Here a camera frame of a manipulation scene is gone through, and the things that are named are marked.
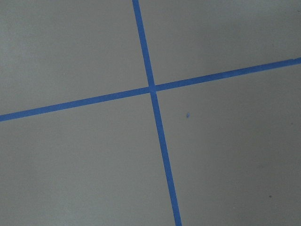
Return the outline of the long blue tape line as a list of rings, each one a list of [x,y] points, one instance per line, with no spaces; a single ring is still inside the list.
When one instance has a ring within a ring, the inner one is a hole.
[[[178,205],[178,200],[176,195],[176,189],[174,186],[172,168],[171,168],[168,148],[166,144],[166,138],[165,138],[165,132],[164,132],[164,127],[163,127],[161,113],[160,113],[160,107],[158,103],[156,84],[153,77],[151,60],[150,60],[150,55],[149,55],[149,50],[148,50],[148,45],[147,45],[147,40],[145,35],[145,29],[143,25],[143,17],[142,17],[139,1],[134,0],[132,1],[132,4],[133,4],[135,19],[136,19],[137,30],[139,34],[139,41],[140,41],[142,55],[143,55],[148,87],[150,91],[152,109],[153,109],[155,123],[156,123],[156,129],[157,129],[158,140],[161,149],[161,156],[162,156],[165,175],[166,175],[168,192],[169,192],[173,216],[174,216],[174,223],[176,226],[181,226],[182,220],[181,220],[181,215],[180,215],[180,210],[179,210],[179,205]]]

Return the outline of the crossing blue tape line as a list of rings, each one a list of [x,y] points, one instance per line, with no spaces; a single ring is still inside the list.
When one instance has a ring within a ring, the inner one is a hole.
[[[190,85],[195,85],[195,84],[200,84],[200,83],[205,83],[205,82],[210,82],[210,81],[215,81],[215,80],[236,77],[236,76],[240,76],[240,75],[246,75],[246,74],[257,73],[257,72],[262,72],[262,71],[267,71],[267,70],[273,70],[273,69],[277,69],[277,68],[281,68],[281,67],[299,65],[300,63],[301,63],[300,58],[294,58],[294,59],[288,59],[288,60],[279,61],[279,62],[273,62],[273,63],[256,65],[256,66],[251,66],[251,67],[242,68],[242,69],[236,69],[236,70],[227,71],[227,72],[214,73],[214,74],[210,74],[210,75],[199,76],[199,77],[195,77],[195,78],[155,85],[155,87],[153,89],[149,88],[149,87],[138,88],[138,89],[132,89],[132,90],[127,90],[127,91],[122,91],[122,92],[117,92],[117,93],[112,93],[112,94],[107,94],[107,95],[101,95],[101,96],[97,96],[97,97],[90,97],[90,98],[66,102],[66,103],[60,103],[60,104],[56,104],[56,105],[49,105],[49,106],[19,111],[19,112],[15,112],[15,113],[3,114],[0,116],[0,121],[1,122],[10,121],[10,120],[30,117],[30,116],[34,116],[34,115],[39,115],[39,114],[45,114],[45,113],[51,113],[51,112],[81,107],[81,106],[85,106],[85,105],[98,104],[101,102],[107,102],[107,101],[112,101],[112,100],[116,100],[116,99],[133,97],[133,96],[138,96],[138,95],[142,95],[142,94],[148,94],[151,92],[151,90],[163,91],[163,90],[168,90],[168,89],[174,89],[174,88],[185,87],[185,86],[190,86]]]

